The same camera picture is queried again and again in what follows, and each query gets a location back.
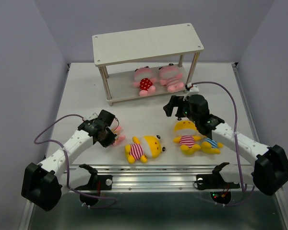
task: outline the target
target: pink striped shirt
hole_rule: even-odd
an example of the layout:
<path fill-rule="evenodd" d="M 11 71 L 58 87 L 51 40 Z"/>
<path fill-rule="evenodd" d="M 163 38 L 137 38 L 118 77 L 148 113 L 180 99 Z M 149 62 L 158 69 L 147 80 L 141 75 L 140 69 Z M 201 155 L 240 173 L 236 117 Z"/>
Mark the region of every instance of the pink striped shirt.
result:
<path fill-rule="evenodd" d="M 194 141 L 194 138 L 192 136 L 182 136 L 180 138 L 179 143 L 180 143 L 180 146 L 186 145 L 189 148 L 191 148 L 193 145 L 195 145 L 195 141 Z"/>
<path fill-rule="evenodd" d="M 132 144 L 131 145 L 131 151 L 129 155 L 132 155 L 135 160 L 138 160 L 141 158 L 141 156 L 144 155 L 143 149 L 140 144 Z"/>
<path fill-rule="evenodd" d="M 176 77 L 167 79 L 167 87 L 171 85 L 177 85 L 180 82 Z"/>

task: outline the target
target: pink plush toy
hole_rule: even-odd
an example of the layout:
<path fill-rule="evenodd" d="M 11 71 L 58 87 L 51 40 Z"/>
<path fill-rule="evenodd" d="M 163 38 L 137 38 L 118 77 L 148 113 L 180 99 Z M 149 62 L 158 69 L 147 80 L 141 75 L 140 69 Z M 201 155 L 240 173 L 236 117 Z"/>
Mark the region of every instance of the pink plush toy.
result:
<path fill-rule="evenodd" d="M 178 92 L 184 89 L 184 83 L 180 81 L 182 73 L 179 72 L 179 69 L 173 63 L 160 67 L 159 76 L 160 84 L 166 85 L 169 92 Z"/>
<path fill-rule="evenodd" d="M 133 86 L 140 88 L 139 95 L 141 97 L 156 92 L 156 87 L 154 86 L 154 83 L 156 82 L 157 78 L 154 77 L 152 70 L 148 66 L 135 70 Z"/>
<path fill-rule="evenodd" d="M 110 126 L 111 131 L 116 134 L 117 136 L 115 137 L 115 142 L 113 143 L 113 146 L 119 145 L 123 140 L 125 140 L 126 136 L 124 134 L 121 134 L 122 127 L 119 125 L 117 120 L 113 120 L 111 126 Z"/>

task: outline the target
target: grey wall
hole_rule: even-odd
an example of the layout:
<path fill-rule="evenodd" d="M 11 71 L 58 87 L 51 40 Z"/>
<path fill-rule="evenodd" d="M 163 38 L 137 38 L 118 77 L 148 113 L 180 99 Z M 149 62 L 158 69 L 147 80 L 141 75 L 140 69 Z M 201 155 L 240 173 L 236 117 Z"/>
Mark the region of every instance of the grey wall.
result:
<path fill-rule="evenodd" d="M 260 141 L 288 156 L 288 0 L 275 1 L 238 70 Z"/>
<path fill-rule="evenodd" d="M 53 121 L 66 63 L 32 0 L 0 1 L 0 230 L 18 229 L 25 167 L 43 158 L 34 137 Z"/>
<path fill-rule="evenodd" d="M 195 27 L 200 61 L 239 61 L 273 1 L 35 0 L 69 63 L 93 61 L 92 35 L 179 23 Z"/>

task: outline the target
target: yellow plush toy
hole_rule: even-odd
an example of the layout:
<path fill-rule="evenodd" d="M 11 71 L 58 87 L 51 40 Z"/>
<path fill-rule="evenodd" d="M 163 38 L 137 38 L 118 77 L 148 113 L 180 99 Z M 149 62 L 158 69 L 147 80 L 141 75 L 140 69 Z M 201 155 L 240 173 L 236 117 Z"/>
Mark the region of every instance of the yellow plush toy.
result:
<path fill-rule="evenodd" d="M 183 154 L 192 155 L 201 149 L 201 146 L 195 143 L 201 137 L 197 136 L 198 131 L 193 122 L 189 120 L 178 121 L 174 126 L 174 132 L 177 137 L 173 141 L 180 143 L 180 149 Z"/>
<path fill-rule="evenodd" d="M 161 146 L 160 136 L 144 136 L 142 138 L 133 137 L 134 144 L 125 146 L 125 155 L 129 164 L 133 164 L 140 159 L 142 163 L 147 162 L 147 158 L 156 158 L 165 147 Z"/>
<path fill-rule="evenodd" d="M 221 151 L 218 148 L 222 148 L 223 144 L 205 137 L 201 143 L 201 147 L 204 153 L 220 154 Z"/>

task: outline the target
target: stuffed toy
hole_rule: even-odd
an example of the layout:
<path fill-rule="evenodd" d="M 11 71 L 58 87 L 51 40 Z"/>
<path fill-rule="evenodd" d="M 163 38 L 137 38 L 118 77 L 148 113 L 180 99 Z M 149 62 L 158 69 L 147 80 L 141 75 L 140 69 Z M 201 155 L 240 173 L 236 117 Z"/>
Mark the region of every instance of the stuffed toy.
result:
<path fill-rule="evenodd" d="M 160 144 L 160 136 L 144 136 L 142 138 L 133 137 L 133 144 L 125 146 L 125 155 L 129 164 L 136 160 L 142 163 L 147 162 L 147 158 L 156 158 L 165 147 Z"/>
<path fill-rule="evenodd" d="M 173 139 L 173 142 L 180 144 L 180 150 L 183 154 L 193 155 L 201 149 L 201 146 L 196 144 L 196 141 L 199 141 L 201 137 L 197 136 L 198 131 L 193 122 L 179 118 L 174 126 L 174 133 L 177 137 Z"/>
<path fill-rule="evenodd" d="M 133 77 L 133 86 L 140 88 L 139 95 L 141 97 L 149 96 L 156 92 L 154 84 L 157 82 L 157 78 L 154 77 L 152 70 L 148 66 L 136 69 Z"/>
<path fill-rule="evenodd" d="M 114 119 L 111 126 L 109 127 L 111 131 L 116 134 L 115 142 L 113 143 L 113 146 L 119 145 L 123 140 L 125 140 L 126 136 L 121 134 L 122 127 L 119 125 L 118 120 Z"/>
<path fill-rule="evenodd" d="M 169 92 L 178 92 L 185 88 L 184 83 L 180 81 L 182 73 L 177 66 L 169 63 L 168 66 L 159 68 L 160 84 L 166 85 Z"/>
<path fill-rule="evenodd" d="M 201 143 L 201 147 L 204 153 L 220 154 L 221 151 L 218 148 L 222 148 L 223 144 L 205 137 Z"/>

